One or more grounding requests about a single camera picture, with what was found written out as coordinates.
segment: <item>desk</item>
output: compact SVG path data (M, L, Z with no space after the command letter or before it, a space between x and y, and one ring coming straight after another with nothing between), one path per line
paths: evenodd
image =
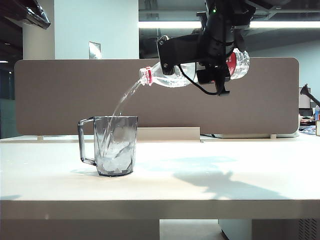
M114 178L76 142L27 142L0 144L3 222L320 218L320 161L304 151L317 136L138 143L134 172Z

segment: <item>water in mug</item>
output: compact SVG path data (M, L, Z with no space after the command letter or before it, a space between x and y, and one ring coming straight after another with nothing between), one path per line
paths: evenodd
M127 128L123 134L134 136L136 133L128 132L135 131L134 129ZM97 170L102 175L124 175L132 171L135 161L135 139L128 139L126 141L117 141L110 139L108 148L104 152L104 156L100 155L98 160Z

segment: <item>gray partition panel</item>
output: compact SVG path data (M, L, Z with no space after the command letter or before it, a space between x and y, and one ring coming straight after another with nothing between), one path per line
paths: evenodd
M21 60L15 65L17 129L23 135L77 133L77 122L111 115L139 68L157 59ZM230 95L206 95L193 85L142 86L124 115L140 127L199 127L202 134L289 134L298 128L299 63L253 57L248 74L231 80ZM214 90L214 85L206 88Z

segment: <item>robotic arm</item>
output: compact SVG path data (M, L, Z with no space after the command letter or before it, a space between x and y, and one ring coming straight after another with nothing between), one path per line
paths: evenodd
M201 21L199 33L169 38L162 36L157 41L160 64L165 75L174 73L174 66L185 63L198 63L196 70L199 84L215 83L216 92L203 92L209 95L225 95L229 91L225 82L230 80L226 59L234 48L246 50L242 32L249 26L256 8L270 10L288 3L290 0L205 0L206 12L198 12Z

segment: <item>cable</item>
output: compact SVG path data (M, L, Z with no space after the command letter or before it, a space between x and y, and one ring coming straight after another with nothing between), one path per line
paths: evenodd
M200 134L200 136L215 138L214 134Z
M197 75L197 62L194 62L194 75L192 80L195 80L196 75Z
M194 82L190 77L188 77L185 72L183 71L182 67L181 67L181 64L178 65L182 75L189 80L189 82L191 82L193 85L195 85L198 89L200 89L202 92L204 92L205 94L208 94L208 95L218 95L218 92L210 92L210 91L207 91L205 90L202 86L200 86L199 84L197 84L196 82Z

